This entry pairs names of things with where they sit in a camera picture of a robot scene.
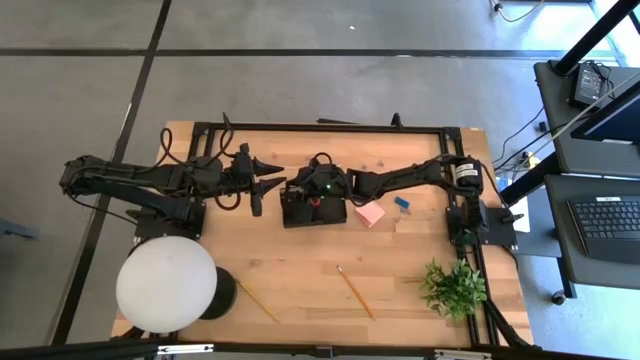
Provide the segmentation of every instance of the computer keyboard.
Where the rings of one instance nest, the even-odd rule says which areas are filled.
[[[640,196],[579,198],[568,205],[588,256],[640,263]]]

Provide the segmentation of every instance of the pencil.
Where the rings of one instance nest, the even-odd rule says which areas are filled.
[[[271,316],[271,318],[272,318],[275,322],[277,322],[277,323],[279,323],[279,322],[280,322],[280,320],[278,320],[278,318],[277,318],[277,317],[276,317],[276,316],[271,312],[271,310],[269,310],[269,308],[268,308],[265,304],[263,304],[263,303],[262,303],[262,301],[260,301],[260,299],[258,299],[258,297],[257,297],[257,296],[255,296],[255,294],[254,294],[251,290],[249,290],[249,288],[248,288],[245,284],[243,284],[243,283],[242,283],[240,280],[238,280],[238,279],[236,279],[236,281],[238,282],[238,285],[240,285],[240,287],[241,287],[241,288],[243,288],[243,289],[244,289],[244,291],[246,291],[246,292],[247,292],[247,294],[249,294],[249,296],[251,296],[251,298],[252,298],[253,300],[255,300],[255,302],[257,302],[257,303],[258,303],[258,305],[260,305],[260,307],[262,307],[262,309],[263,309],[267,314],[269,314],[269,316]]]
[[[362,306],[364,306],[364,309],[367,310],[367,313],[369,313],[369,316],[371,316],[371,318],[373,320],[376,319],[375,316],[373,316],[373,312],[371,311],[371,309],[369,308],[369,305],[367,305],[367,303],[364,301],[364,298],[362,297],[362,295],[360,295],[360,293],[358,292],[358,290],[356,290],[356,287],[353,286],[353,284],[351,283],[351,280],[349,280],[349,277],[347,277],[347,274],[345,274],[344,272],[342,272],[342,268],[340,267],[340,265],[337,266],[338,271],[340,271],[340,275],[342,275],[342,277],[344,278],[344,281],[347,282],[347,285],[349,285],[349,287],[351,288],[351,290],[353,290],[353,293],[356,294],[356,297],[358,298],[358,300],[360,300],[360,303],[362,304]]]

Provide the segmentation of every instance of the gray floor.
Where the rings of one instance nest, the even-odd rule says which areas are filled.
[[[160,1],[3,0],[0,47],[146,47]],[[528,4],[505,5],[519,13]],[[569,48],[595,22],[586,5],[544,5],[507,24],[485,1],[175,1],[164,48]],[[599,49],[607,49],[603,42]],[[318,117],[387,124],[487,129],[491,151],[542,106],[533,61],[410,58],[156,59],[126,161],[150,163],[168,120],[302,122]],[[126,114],[139,58],[0,58],[0,218],[37,228],[35,241],[0,242],[0,347],[46,341],[70,264],[90,214],[57,186],[62,163],[81,154],[109,157]],[[508,147],[536,136],[525,130]],[[127,206],[114,203],[112,210]],[[108,218],[70,340],[106,339],[115,277],[132,227]],[[520,259],[535,341],[546,349],[640,357],[640,293],[578,287],[556,307],[555,262]],[[227,355],[227,358],[243,357]],[[270,359],[277,356],[264,356]]]

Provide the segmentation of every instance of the wooden tabletop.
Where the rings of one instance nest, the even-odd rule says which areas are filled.
[[[193,122],[171,121],[167,126],[174,135],[171,152],[186,158]],[[462,138],[465,154],[491,167],[484,130],[464,128]],[[236,131],[229,152],[244,142],[249,143],[252,156],[285,168],[273,177],[294,177],[320,151],[329,153],[344,169],[375,172],[422,163],[440,154],[438,137],[420,134]],[[489,184],[486,175],[484,180]],[[393,202],[395,196],[411,203],[410,215],[400,213]],[[499,206],[491,186],[485,186],[482,199],[488,206]],[[425,264],[435,258],[448,267],[456,259],[446,229],[446,193],[436,186],[420,186],[388,194],[378,203],[386,215],[370,229],[353,214],[349,202],[345,224],[285,229],[278,189],[265,196],[263,215],[257,218],[251,216],[248,196],[229,212],[207,201],[200,243],[217,266],[247,285],[281,322],[276,323],[238,287],[228,314],[197,321],[181,330],[179,338],[237,343],[470,345],[465,321],[442,318],[420,299]],[[494,302],[520,336],[531,342],[513,259],[500,247],[483,249]],[[340,276],[338,264],[377,320],[368,316]],[[480,339],[486,343],[482,311],[478,311],[478,322]],[[118,313],[113,334],[129,327]]]

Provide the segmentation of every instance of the leaf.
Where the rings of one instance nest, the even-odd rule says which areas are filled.
[[[451,315],[459,321],[467,314],[475,314],[478,304],[487,299],[485,280],[473,271],[465,259],[451,264],[445,273],[435,258],[425,265],[424,282],[420,290],[426,306],[440,316]]]

